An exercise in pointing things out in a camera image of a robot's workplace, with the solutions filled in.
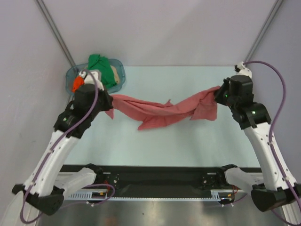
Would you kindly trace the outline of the pink polo shirt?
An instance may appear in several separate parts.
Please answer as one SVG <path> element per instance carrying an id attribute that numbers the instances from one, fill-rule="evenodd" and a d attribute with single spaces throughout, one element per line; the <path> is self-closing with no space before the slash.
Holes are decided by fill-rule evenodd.
<path id="1" fill-rule="evenodd" d="M 145 101 L 126 95 L 113 95 L 113 109 L 106 114 L 114 119 L 114 110 L 118 110 L 129 118 L 140 121 L 138 131 L 158 129 L 178 123 L 187 117 L 191 121 L 217 119 L 217 103 L 214 100 L 214 92 L 220 86 L 201 91 L 189 98 L 172 104 L 169 100 L 165 104 Z"/>

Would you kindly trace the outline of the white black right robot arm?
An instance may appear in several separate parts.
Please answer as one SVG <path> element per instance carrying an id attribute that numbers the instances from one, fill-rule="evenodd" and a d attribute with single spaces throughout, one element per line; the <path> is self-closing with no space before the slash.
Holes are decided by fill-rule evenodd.
<path id="1" fill-rule="evenodd" d="M 233 119 L 249 139 L 262 171 L 262 180 L 230 164 L 221 169 L 217 184 L 222 189 L 234 185 L 251 196 L 258 210 L 266 212 L 290 204 L 301 196 L 301 185 L 288 169 L 271 131 L 266 107 L 253 100 L 253 81 L 249 76 L 234 75 L 223 80 L 215 91 L 217 103 L 229 107 Z"/>

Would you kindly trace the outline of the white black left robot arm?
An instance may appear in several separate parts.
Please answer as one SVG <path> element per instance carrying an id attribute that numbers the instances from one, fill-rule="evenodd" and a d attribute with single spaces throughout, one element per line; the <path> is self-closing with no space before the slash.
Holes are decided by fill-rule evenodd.
<path id="1" fill-rule="evenodd" d="M 103 185 L 103 170 L 93 164 L 84 166 L 62 182 L 56 178 L 72 148 L 100 112 L 112 109 L 112 97 L 102 83 L 89 82 L 81 85 L 54 125 L 50 142 L 40 162 L 22 184 L 16 184 L 12 193 L 23 192 L 26 203 L 51 216 L 62 206 L 64 199 L 78 190 L 91 185 Z"/>

